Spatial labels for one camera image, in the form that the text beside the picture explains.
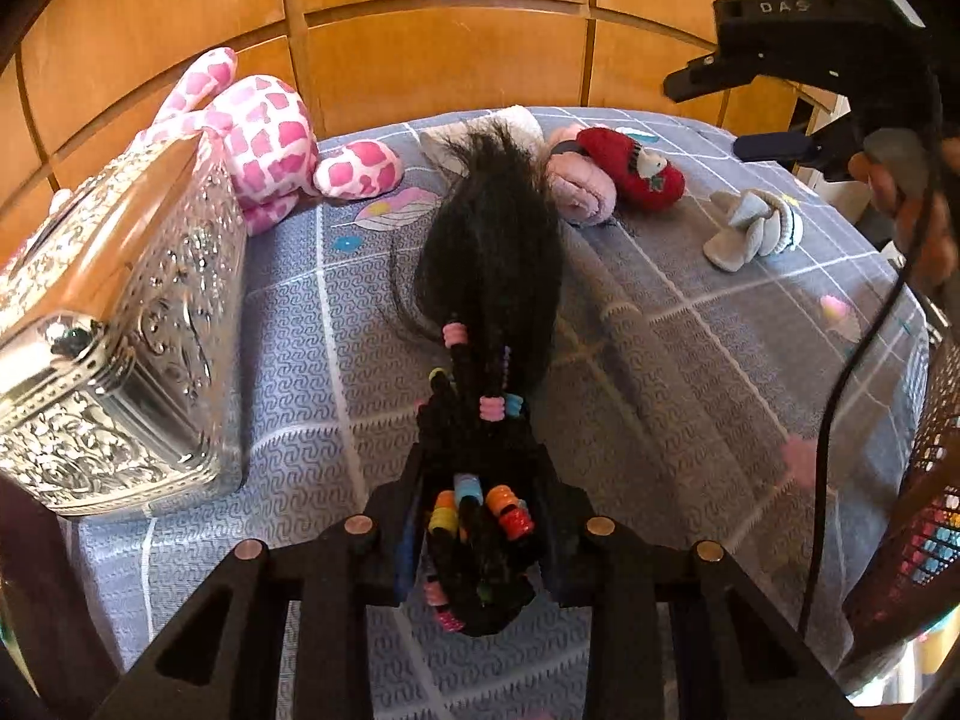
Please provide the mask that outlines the person's right hand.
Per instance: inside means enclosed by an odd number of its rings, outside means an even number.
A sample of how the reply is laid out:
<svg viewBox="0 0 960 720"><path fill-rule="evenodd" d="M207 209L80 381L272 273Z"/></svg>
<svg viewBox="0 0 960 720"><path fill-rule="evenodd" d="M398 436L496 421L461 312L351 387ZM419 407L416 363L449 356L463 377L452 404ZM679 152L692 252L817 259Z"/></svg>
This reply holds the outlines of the person's right hand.
<svg viewBox="0 0 960 720"><path fill-rule="evenodd" d="M923 210L923 197L905 195L890 171L866 153L855 154L848 163L848 171L855 181L871 188L875 210L893 221L896 249L908 254ZM952 232L949 207L946 197L936 193L926 239L911 270L911 288L932 296L957 270L958 244Z"/></svg>

